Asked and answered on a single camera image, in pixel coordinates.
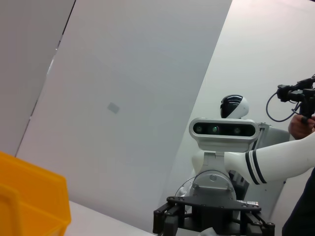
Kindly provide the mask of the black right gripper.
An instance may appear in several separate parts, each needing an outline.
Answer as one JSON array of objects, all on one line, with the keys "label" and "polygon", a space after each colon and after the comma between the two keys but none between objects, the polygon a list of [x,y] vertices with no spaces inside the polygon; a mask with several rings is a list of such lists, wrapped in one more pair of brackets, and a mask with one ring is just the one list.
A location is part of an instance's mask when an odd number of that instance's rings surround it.
[{"label": "black right gripper", "polygon": [[202,232],[212,228],[222,236],[274,236],[275,224],[258,204],[231,197],[175,197],[153,212],[153,233],[175,236],[179,228]]}]

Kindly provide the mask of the person's hand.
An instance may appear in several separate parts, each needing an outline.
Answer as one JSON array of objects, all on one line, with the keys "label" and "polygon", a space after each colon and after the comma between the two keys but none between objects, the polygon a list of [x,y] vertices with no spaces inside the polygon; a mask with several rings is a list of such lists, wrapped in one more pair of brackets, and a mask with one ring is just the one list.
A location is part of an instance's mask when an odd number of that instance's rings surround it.
[{"label": "person's hand", "polygon": [[302,122],[302,115],[294,115],[288,126],[289,134],[296,140],[303,139],[315,132],[315,117],[308,119],[308,123]]}]

